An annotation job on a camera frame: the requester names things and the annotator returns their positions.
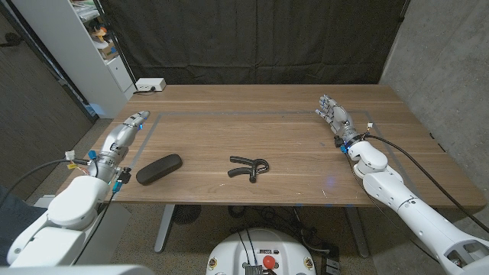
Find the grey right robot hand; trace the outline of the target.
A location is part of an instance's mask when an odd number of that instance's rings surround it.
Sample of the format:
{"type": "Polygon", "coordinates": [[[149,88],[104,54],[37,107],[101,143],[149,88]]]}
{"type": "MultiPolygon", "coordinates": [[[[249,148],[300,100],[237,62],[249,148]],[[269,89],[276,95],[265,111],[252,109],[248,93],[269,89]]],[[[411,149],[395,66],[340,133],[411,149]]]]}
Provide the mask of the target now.
{"type": "Polygon", "coordinates": [[[335,135],[335,146],[348,150],[351,145],[361,140],[349,113],[334,99],[323,95],[319,100],[316,114],[323,118],[335,135]]]}

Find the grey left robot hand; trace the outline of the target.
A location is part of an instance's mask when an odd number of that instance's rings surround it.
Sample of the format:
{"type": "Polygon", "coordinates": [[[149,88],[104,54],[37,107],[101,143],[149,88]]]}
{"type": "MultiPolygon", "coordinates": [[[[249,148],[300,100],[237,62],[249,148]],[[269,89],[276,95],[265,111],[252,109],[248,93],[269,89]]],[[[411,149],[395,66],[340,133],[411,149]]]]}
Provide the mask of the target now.
{"type": "Polygon", "coordinates": [[[137,112],[115,127],[105,139],[96,158],[88,165],[90,176],[110,182],[117,174],[119,164],[124,160],[136,134],[150,116],[149,111],[137,112]]]}

